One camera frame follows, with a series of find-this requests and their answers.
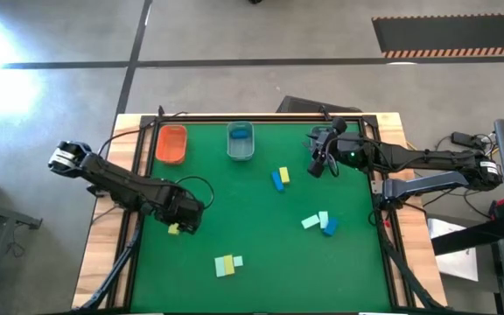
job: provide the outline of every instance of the black floor mat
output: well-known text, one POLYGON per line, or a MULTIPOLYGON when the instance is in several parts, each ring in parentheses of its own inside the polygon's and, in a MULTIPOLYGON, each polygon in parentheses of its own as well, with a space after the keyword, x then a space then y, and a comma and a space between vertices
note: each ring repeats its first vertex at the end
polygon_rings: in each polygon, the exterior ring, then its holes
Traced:
POLYGON ((504 55, 504 14, 374 17, 384 57, 504 55))

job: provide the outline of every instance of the blue block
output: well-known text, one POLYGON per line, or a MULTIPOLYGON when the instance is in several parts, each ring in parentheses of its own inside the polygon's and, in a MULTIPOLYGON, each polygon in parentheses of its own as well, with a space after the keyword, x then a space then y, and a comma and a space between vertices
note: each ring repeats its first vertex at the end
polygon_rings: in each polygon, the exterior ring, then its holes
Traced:
POLYGON ((279 176, 279 171, 273 171, 271 173, 271 177, 273 178, 273 183, 276 184, 276 189, 279 192, 284 190, 284 183, 281 181, 281 177, 279 176))
POLYGON ((324 234, 332 236, 336 232, 337 227, 338 227, 338 221, 335 218, 328 219, 328 225, 325 226, 324 234))
POLYGON ((250 137, 249 132, 245 129, 233 130, 231 132, 231 137, 233 139, 244 139, 250 137))

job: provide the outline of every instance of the orange container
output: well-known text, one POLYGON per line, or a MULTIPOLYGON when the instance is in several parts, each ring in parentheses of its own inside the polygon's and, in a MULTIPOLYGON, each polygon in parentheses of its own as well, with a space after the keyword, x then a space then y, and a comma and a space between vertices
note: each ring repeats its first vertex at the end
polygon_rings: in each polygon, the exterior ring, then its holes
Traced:
POLYGON ((188 131, 182 125, 165 125, 158 132, 157 160, 170 165, 178 165, 186 158, 188 131))

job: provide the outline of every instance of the yellow block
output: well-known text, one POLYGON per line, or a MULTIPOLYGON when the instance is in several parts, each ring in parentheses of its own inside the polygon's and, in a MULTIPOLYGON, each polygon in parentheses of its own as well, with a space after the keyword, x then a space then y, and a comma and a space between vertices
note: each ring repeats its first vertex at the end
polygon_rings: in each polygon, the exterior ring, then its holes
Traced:
POLYGON ((287 167, 279 168, 279 176, 281 176, 281 182, 284 184, 289 184, 289 172, 287 171, 287 167))
POLYGON ((179 235, 180 234, 179 224, 178 223, 171 224, 168 227, 168 234, 170 234, 170 235, 179 235))
POLYGON ((226 255, 223 256, 223 261, 225 263, 225 275, 233 275, 235 273, 235 266, 233 265, 233 256, 226 255))

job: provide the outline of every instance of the concrete floor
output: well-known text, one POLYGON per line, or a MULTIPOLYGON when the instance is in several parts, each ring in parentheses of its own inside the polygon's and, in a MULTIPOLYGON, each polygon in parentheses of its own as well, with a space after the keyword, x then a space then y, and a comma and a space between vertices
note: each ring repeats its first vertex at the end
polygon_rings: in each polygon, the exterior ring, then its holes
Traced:
MULTIPOLYGON (((142 6, 0 0, 0 62, 127 60, 142 6)), ((504 0, 156 0, 140 60, 380 57, 371 17, 486 12, 504 12, 504 0)), ((46 163, 60 140, 95 148, 109 136, 124 75, 0 70, 0 204, 44 218, 39 231, 17 231, 26 255, 3 262, 0 314, 69 308, 95 200, 46 163)), ((407 138, 426 148, 454 130, 493 129, 504 117, 504 64, 139 69, 126 112, 273 112, 285 95, 400 112, 407 138)), ((502 197, 500 187, 472 202, 486 209, 502 197)), ((480 220, 458 197, 428 210, 480 220)), ((479 286, 448 276, 444 286, 451 306, 494 312, 479 286)))

